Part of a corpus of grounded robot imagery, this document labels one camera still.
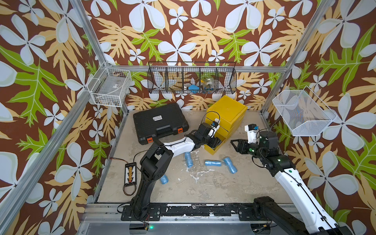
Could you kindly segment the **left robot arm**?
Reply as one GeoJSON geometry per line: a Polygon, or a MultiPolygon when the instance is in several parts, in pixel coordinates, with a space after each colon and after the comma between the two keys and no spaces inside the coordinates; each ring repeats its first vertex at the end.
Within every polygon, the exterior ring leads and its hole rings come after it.
{"type": "Polygon", "coordinates": [[[150,198],[156,181],[166,173],[173,157],[192,152],[203,145],[216,148],[221,143],[220,138],[203,136],[199,131],[171,143],[162,143],[156,140],[140,160],[141,181],[136,195],[130,202],[132,215],[138,220],[147,218],[150,198]]]}

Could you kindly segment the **yellow bottom drawer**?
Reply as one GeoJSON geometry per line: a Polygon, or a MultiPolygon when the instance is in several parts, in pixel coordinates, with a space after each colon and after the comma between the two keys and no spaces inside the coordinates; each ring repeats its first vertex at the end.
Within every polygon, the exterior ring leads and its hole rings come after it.
{"type": "Polygon", "coordinates": [[[214,155],[226,143],[227,139],[223,137],[213,137],[209,140],[208,145],[204,145],[204,149],[211,155],[214,155]]]}

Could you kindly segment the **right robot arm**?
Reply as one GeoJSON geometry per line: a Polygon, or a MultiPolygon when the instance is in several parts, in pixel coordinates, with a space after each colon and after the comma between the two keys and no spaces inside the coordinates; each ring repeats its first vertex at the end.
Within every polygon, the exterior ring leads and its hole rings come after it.
{"type": "Polygon", "coordinates": [[[296,166],[281,154],[278,136],[272,131],[248,131],[248,139],[231,140],[235,151],[259,159],[285,189],[301,220],[282,209],[268,196],[253,201],[253,216],[275,222],[289,235],[350,235],[351,230],[340,226],[318,203],[303,182],[296,166]]]}

